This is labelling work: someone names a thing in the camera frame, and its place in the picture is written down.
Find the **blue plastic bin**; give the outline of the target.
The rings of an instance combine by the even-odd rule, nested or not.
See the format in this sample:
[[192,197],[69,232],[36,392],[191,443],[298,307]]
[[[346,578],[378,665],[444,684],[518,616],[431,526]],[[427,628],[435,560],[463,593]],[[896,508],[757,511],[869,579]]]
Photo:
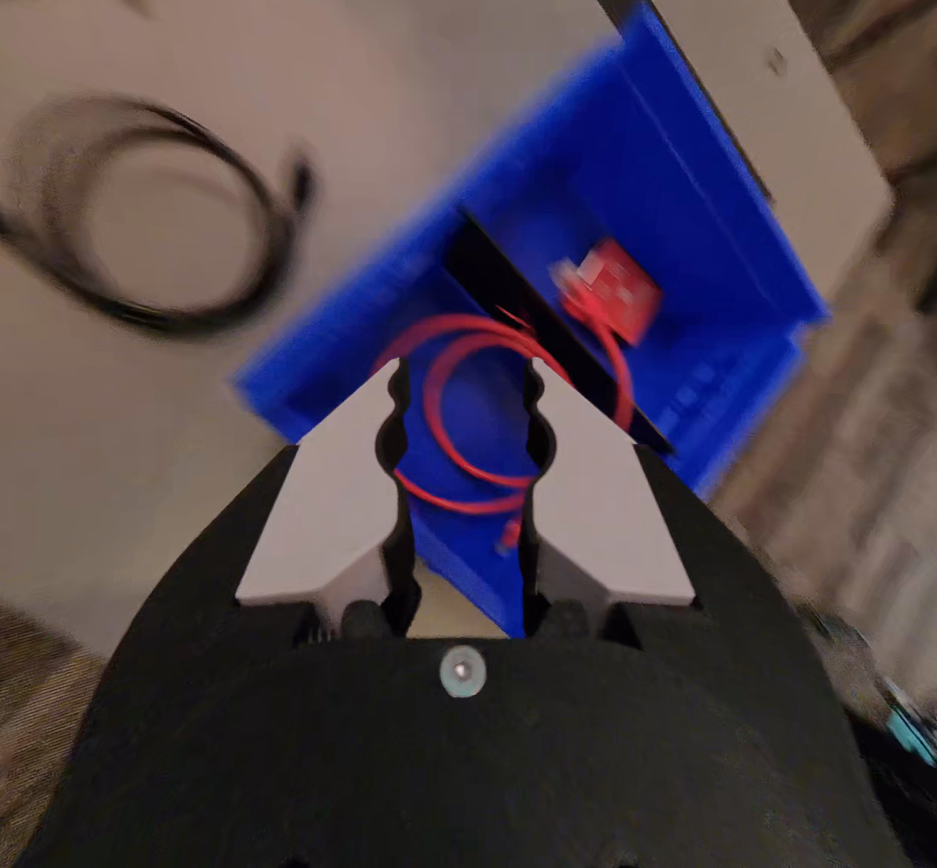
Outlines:
[[[460,207],[610,364],[613,422],[698,494],[785,385],[796,336],[826,304],[662,23],[639,7],[618,40],[248,365],[244,399],[298,443],[405,359],[408,448],[395,473],[416,554],[522,637],[521,510],[535,475],[525,371],[544,359],[573,384],[526,322],[484,313],[443,267]],[[605,238],[662,289],[638,347],[571,318],[550,278]]]

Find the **teal object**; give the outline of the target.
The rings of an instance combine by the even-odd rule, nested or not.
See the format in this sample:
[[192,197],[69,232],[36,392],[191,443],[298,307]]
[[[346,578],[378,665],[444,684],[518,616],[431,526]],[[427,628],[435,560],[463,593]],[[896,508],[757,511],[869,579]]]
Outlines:
[[886,679],[884,695],[888,705],[886,729],[901,747],[936,767],[936,705],[913,700],[896,684]]

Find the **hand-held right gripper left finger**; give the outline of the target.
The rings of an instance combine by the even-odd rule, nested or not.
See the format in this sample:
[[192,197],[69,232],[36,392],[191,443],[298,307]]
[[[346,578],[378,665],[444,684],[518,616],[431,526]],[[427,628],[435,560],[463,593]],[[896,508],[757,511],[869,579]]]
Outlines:
[[338,634],[349,607],[381,609],[404,636],[421,603],[408,494],[405,359],[391,359],[295,447],[235,593],[241,606],[311,605]]

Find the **black bin divider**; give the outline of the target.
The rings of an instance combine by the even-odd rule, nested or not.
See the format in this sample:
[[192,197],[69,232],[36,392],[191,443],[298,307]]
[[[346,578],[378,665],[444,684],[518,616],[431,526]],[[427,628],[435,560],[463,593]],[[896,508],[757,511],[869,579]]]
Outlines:
[[607,417],[615,414],[617,383],[610,364],[595,356],[583,336],[553,307],[464,208],[445,245],[442,265],[480,309],[498,321],[508,314],[526,322],[537,341],[570,380]]

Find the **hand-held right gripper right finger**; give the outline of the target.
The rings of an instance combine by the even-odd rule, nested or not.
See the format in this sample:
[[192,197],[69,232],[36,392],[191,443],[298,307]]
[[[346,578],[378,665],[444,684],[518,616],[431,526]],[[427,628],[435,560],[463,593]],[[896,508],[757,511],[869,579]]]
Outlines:
[[535,475],[520,528],[523,630],[560,602],[590,635],[620,605],[690,607],[696,597],[639,457],[642,448],[544,359],[525,371]]

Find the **red circuit board with port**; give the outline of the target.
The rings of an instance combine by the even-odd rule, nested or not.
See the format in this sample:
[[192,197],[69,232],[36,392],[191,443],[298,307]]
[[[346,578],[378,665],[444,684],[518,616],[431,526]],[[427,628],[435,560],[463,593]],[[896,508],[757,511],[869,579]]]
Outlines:
[[601,323],[626,347],[638,347],[660,312],[662,289],[615,240],[596,243],[579,265],[550,267],[563,310],[594,329]]

